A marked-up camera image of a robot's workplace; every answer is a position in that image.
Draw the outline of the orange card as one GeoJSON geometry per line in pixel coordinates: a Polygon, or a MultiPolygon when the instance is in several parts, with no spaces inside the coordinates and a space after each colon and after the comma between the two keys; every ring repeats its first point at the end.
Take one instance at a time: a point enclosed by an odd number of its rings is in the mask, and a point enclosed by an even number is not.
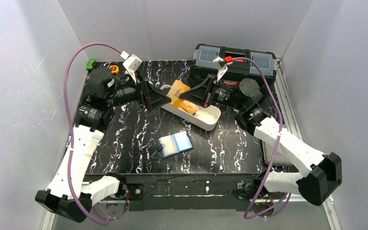
{"type": "Polygon", "coordinates": [[[183,100],[179,105],[179,109],[187,112],[188,114],[195,115],[199,110],[199,106],[190,101],[183,100]]]}

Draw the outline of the gold credit card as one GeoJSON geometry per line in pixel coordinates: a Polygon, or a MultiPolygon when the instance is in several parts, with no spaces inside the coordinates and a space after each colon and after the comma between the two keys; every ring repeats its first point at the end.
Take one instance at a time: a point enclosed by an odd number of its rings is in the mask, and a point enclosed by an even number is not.
{"type": "Polygon", "coordinates": [[[173,155],[177,152],[175,142],[174,141],[166,141],[163,143],[163,154],[164,155],[173,155]]]}
{"type": "Polygon", "coordinates": [[[172,107],[178,108],[182,103],[183,99],[180,99],[180,94],[186,92],[190,89],[189,86],[181,82],[180,80],[175,80],[169,89],[167,96],[171,98],[172,107]]]}

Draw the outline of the white oblong plastic tray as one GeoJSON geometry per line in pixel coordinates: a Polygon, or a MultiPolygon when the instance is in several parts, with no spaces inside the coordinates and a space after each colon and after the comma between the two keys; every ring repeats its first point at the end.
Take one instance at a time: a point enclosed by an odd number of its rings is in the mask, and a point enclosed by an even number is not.
{"type": "Polygon", "coordinates": [[[180,108],[173,107],[172,103],[168,103],[162,106],[162,109],[200,127],[206,131],[211,131],[215,128],[220,116],[221,111],[219,108],[210,105],[207,108],[198,107],[198,110],[194,115],[182,110],[180,108]]]}

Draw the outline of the blue leather card holder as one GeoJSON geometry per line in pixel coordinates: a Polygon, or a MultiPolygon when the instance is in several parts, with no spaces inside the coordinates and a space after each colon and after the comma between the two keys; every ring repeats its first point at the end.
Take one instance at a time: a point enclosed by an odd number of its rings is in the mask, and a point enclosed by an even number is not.
{"type": "Polygon", "coordinates": [[[157,151],[161,154],[163,159],[193,149],[193,142],[186,130],[161,137],[157,140],[157,151]]]}

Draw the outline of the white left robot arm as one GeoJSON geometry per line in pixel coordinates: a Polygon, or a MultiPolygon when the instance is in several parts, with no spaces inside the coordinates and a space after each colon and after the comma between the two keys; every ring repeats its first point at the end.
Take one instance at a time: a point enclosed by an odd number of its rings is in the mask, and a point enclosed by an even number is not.
{"type": "Polygon", "coordinates": [[[65,156],[48,187],[37,191],[37,203],[51,213],[81,223],[98,202],[111,195],[128,194],[127,179],[118,173],[106,173],[87,185],[83,185],[83,180],[115,116],[115,107],[130,102],[152,111],[170,103],[171,99],[139,72],[119,77],[109,68],[100,67],[89,73],[86,91],[71,122],[65,156]]]}

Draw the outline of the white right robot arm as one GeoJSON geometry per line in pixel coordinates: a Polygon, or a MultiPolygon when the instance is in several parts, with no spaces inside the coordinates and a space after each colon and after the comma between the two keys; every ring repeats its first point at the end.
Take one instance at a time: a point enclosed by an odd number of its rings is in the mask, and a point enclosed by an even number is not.
{"type": "Polygon", "coordinates": [[[266,180],[255,179],[266,192],[283,192],[301,195],[309,203],[320,206],[342,183],[342,159],[334,152],[325,154],[307,145],[282,127],[259,105],[263,98],[259,84],[250,78],[243,79],[237,88],[230,89],[217,83],[212,76],[201,84],[180,94],[180,98],[203,108],[211,102],[238,110],[238,126],[262,142],[276,147],[298,172],[271,171],[266,180]]]}

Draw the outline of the black plastic toolbox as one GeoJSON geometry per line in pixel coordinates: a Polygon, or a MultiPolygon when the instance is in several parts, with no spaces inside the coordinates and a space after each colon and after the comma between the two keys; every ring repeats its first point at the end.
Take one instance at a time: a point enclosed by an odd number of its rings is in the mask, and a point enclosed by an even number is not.
{"type": "MultiPolygon", "coordinates": [[[[274,53],[207,44],[198,44],[195,48],[189,77],[187,78],[189,86],[195,87],[199,85],[208,74],[216,75],[218,73],[213,63],[213,60],[217,57],[245,57],[253,60],[263,72],[270,89],[273,88],[277,75],[277,61],[274,53]]],[[[228,65],[228,70],[220,81],[235,89],[239,86],[240,82],[246,78],[255,80],[263,95],[268,94],[267,88],[257,68],[245,60],[235,60],[231,65],[228,65]]]]}

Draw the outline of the yellow tape measure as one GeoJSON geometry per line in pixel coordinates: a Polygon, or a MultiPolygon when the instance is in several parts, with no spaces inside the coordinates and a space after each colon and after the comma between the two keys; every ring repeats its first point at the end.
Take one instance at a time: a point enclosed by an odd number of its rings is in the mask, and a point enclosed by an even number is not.
{"type": "Polygon", "coordinates": [[[109,69],[113,75],[116,75],[119,73],[120,69],[117,65],[110,65],[109,69]]]}

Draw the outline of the black marbled table mat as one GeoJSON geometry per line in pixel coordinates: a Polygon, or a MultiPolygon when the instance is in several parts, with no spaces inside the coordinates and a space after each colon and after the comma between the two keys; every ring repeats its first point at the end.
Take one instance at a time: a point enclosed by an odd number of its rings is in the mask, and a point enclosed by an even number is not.
{"type": "Polygon", "coordinates": [[[206,131],[161,108],[149,112],[136,102],[117,106],[86,173],[259,174],[267,167],[272,148],[238,127],[235,109],[223,105],[219,109],[215,128],[206,131]],[[183,130],[194,148],[163,158],[156,149],[157,139],[183,130]]]}

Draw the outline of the green small object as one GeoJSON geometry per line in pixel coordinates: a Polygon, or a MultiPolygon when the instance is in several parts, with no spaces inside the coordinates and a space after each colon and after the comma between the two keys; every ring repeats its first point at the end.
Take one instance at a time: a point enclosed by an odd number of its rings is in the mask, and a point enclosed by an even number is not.
{"type": "Polygon", "coordinates": [[[95,59],[90,59],[86,65],[86,69],[88,71],[92,71],[95,67],[95,64],[96,64],[96,60],[95,59]]]}

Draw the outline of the aluminium frame rail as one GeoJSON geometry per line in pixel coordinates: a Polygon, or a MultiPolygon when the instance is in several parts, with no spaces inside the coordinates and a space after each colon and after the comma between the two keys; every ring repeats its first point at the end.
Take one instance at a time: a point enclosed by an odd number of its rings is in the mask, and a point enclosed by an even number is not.
{"type": "MultiPolygon", "coordinates": [[[[149,66],[150,66],[149,63],[141,64],[136,72],[139,72],[139,74],[142,77],[147,78],[153,86],[161,89],[165,93],[165,90],[167,89],[168,86],[165,83],[163,83],[160,79],[151,80],[149,78],[148,73],[149,66]]],[[[272,94],[272,89],[270,89],[265,77],[263,77],[263,82],[267,88],[268,94],[263,95],[263,98],[259,101],[259,105],[262,108],[264,108],[270,115],[272,115],[276,120],[281,121],[282,122],[281,126],[283,127],[282,113],[278,107],[278,104],[276,103],[275,97],[272,94]]],[[[222,104],[212,102],[211,105],[219,108],[219,106],[222,104]]],[[[71,115],[70,112],[67,112],[69,129],[71,129],[71,122],[75,119],[75,116],[76,113],[75,115],[71,115]]],[[[232,194],[236,195],[238,199],[248,200],[250,203],[254,203],[258,197],[267,197],[268,199],[273,199],[275,194],[281,194],[282,195],[281,201],[288,202],[291,195],[293,195],[292,193],[266,192],[262,184],[256,186],[254,183],[255,179],[262,178],[266,180],[268,174],[271,171],[275,171],[278,173],[298,172],[297,168],[294,165],[292,165],[292,163],[286,157],[276,152],[276,147],[272,146],[270,147],[272,148],[273,153],[269,158],[269,163],[267,167],[263,169],[259,174],[248,174],[248,173],[161,174],[161,173],[117,172],[118,174],[121,174],[126,177],[128,194],[126,196],[121,195],[114,195],[114,196],[120,200],[123,200],[127,208],[133,211],[138,210],[138,206],[133,206],[131,204],[132,201],[139,201],[147,197],[151,197],[155,203],[155,206],[159,208],[167,208],[168,199],[174,201],[174,207],[185,208],[186,204],[184,203],[184,200],[189,199],[190,197],[193,197],[194,199],[201,199],[203,197],[207,197],[209,199],[222,200],[224,197],[230,196],[232,194]]],[[[101,179],[104,174],[106,173],[100,174],[85,173],[83,185],[87,185],[101,179]]]]}

